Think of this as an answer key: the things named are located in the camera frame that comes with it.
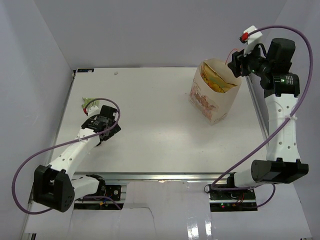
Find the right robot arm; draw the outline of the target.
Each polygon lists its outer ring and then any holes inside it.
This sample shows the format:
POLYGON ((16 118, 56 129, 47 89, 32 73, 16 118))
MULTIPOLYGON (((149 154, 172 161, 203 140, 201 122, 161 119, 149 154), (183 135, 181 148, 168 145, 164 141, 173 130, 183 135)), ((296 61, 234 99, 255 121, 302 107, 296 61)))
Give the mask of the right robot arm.
POLYGON ((295 42, 274 38, 269 49, 257 40, 246 40, 246 47, 232 55, 228 67, 236 77, 254 74, 260 77, 268 111, 268 134, 265 160, 254 160, 248 170, 227 178, 226 195, 236 200, 244 188, 262 184, 290 184, 305 176, 309 166, 301 162, 296 138, 296 116, 300 79, 291 73, 295 42))

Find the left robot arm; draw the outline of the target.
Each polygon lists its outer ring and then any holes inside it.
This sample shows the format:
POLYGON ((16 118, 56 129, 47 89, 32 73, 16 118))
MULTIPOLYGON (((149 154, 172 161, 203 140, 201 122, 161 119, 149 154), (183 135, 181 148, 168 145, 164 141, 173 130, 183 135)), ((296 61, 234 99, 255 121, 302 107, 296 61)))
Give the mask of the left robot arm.
POLYGON ((34 171, 33 200, 50 209, 66 212, 72 203, 85 196, 99 200, 105 196, 105 180, 89 174, 74 179, 80 163, 89 152, 121 130, 116 122, 117 109, 103 105, 98 114, 89 117, 80 127, 76 141, 48 165, 34 171))

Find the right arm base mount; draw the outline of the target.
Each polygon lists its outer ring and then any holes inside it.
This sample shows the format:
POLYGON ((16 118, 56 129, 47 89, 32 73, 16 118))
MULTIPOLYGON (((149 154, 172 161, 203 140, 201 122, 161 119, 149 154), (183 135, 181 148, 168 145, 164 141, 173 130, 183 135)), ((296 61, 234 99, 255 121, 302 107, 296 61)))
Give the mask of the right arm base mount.
POLYGON ((257 201, 254 190, 221 191, 212 190, 210 185, 204 187, 209 196, 211 213, 250 212, 257 211, 257 201))

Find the brown chips bag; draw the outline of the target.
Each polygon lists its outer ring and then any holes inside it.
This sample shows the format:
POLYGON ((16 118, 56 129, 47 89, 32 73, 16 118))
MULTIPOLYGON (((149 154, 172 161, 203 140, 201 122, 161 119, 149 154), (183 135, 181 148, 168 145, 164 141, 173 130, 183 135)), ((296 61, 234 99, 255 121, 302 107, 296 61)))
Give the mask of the brown chips bag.
POLYGON ((209 66, 207 63, 203 62, 200 67, 200 75, 203 81, 215 92, 226 93, 230 89, 237 87, 237 84, 228 83, 222 79, 222 77, 209 66))

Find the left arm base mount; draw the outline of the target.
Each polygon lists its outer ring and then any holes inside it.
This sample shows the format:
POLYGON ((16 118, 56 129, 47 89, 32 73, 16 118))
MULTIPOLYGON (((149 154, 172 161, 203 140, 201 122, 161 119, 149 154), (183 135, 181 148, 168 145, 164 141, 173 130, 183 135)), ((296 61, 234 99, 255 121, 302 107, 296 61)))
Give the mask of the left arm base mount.
POLYGON ((107 184, 106 180, 96 174, 87 174, 72 181, 75 191, 75 201, 93 210, 121 210, 122 186, 107 184))

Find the light green snack packet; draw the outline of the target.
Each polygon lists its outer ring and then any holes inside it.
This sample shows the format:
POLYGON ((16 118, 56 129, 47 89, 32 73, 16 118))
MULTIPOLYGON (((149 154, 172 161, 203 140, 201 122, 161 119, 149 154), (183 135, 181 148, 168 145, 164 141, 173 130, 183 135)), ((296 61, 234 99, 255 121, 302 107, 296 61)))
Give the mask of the light green snack packet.
POLYGON ((95 98, 85 98, 83 97, 82 100, 83 100, 83 104, 81 105, 81 108, 84 109, 85 107, 87 107, 87 109, 93 107, 93 106, 97 106, 99 107, 100 105, 100 101, 99 100, 95 100, 95 98))

